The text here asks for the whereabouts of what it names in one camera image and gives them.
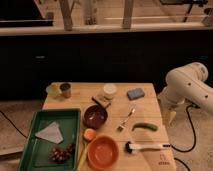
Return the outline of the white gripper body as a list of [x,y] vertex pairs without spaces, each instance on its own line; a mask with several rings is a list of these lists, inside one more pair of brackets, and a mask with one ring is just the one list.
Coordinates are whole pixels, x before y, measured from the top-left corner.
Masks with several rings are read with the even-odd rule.
[[170,116],[175,113],[176,105],[169,101],[164,95],[157,96],[160,105],[161,113],[163,116]]

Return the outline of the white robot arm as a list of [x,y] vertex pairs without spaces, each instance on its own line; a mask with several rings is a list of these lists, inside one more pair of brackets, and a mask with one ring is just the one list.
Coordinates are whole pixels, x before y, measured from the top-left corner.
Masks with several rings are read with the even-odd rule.
[[189,100],[209,114],[213,114],[213,88],[205,84],[207,67],[193,62],[170,70],[166,86],[158,94],[163,124],[169,125],[176,116],[175,108]]

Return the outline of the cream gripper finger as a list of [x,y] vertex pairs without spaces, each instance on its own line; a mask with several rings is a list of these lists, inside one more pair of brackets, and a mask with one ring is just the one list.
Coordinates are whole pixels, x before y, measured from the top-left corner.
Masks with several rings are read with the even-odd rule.
[[175,116],[176,116],[176,111],[170,111],[169,118],[168,118],[168,124],[169,125],[172,123],[172,121],[175,118]]

